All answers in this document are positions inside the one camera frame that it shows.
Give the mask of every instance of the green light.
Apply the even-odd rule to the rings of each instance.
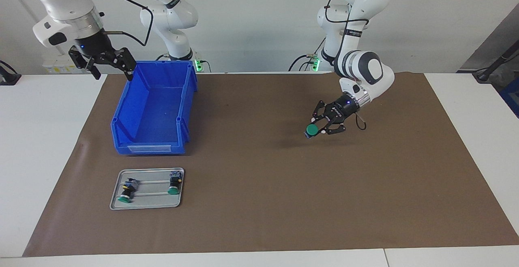
[[[204,67],[200,63],[200,60],[195,60],[196,71],[202,71]]]
[[[316,58],[316,59],[313,61],[312,70],[313,70],[313,71],[318,71],[318,70],[319,70],[319,64],[321,64],[321,60],[319,60],[319,58]]]

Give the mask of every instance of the white table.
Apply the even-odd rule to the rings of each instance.
[[[471,75],[426,77],[519,232],[519,120],[491,86]],[[24,76],[14,87],[0,87],[0,257],[24,252],[104,80]],[[519,246],[13,258],[0,259],[0,267],[113,266],[121,259],[182,266],[519,266]]]

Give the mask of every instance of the white robot link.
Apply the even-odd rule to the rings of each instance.
[[[73,40],[74,45],[69,50],[69,55],[74,64],[79,69],[86,69],[92,75],[99,79],[101,74],[95,64],[109,64],[114,68],[122,70],[128,80],[133,79],[133,70],[137,65],[135,59],[127,48],[115,50],[112,47],[108,35],[123,34],[131,36],[122,31],[105,31],[101,17],[104,13],[99,13],[94,6],[92,0],[40,0],[47,11],[47,16],[33,27],[34,34],[37,39],[45,47],[55,47]],[[165,3],[154,6],[154,12],[146,6],[131,0],[131,3],[138,5],[145,12],[157,16],[152,21],[152,16],[148,16],[148,22],[145,25],[154,24],[153,30],[166,42],[170,54],[173,59],[190,60],[191,49],[187,38],[181,32],[175,29],[183,27],[193,27],[196,25],[198,15],[193,7],[181,0],[159,0]],[[171,31],[178,37],[168,37],[164,30]],[[150,33],[146,36],[146,40],[141,42],[134,36],[141,45],[148,43]]]
[[[362,31],[390,0],[346,0],[348,5],[328,5],[317,14],[326,32],[326,43],[319,53],[321,65],[329,64],[341,79],[343,95],[333,103],[320,101],[306,128],[306,137],[345,131],[344,121],[382,95],[395,81],[393,70],[372,51],[358,50]],[[326,120],[323,127],[316,123]]]

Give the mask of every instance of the brown table surface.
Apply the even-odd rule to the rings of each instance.
[[[185,156],[116,153],[110,75],[24,256],[518,245],[423,75],[347,132],[303,135],[336,75],[200,75]],[[112,211],[122,169],[183,167],[178,208]]]

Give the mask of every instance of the blue bin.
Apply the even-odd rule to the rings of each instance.
[[[119,154],[183,154],[197,79],[192,62],[138,62],[112,120]]]

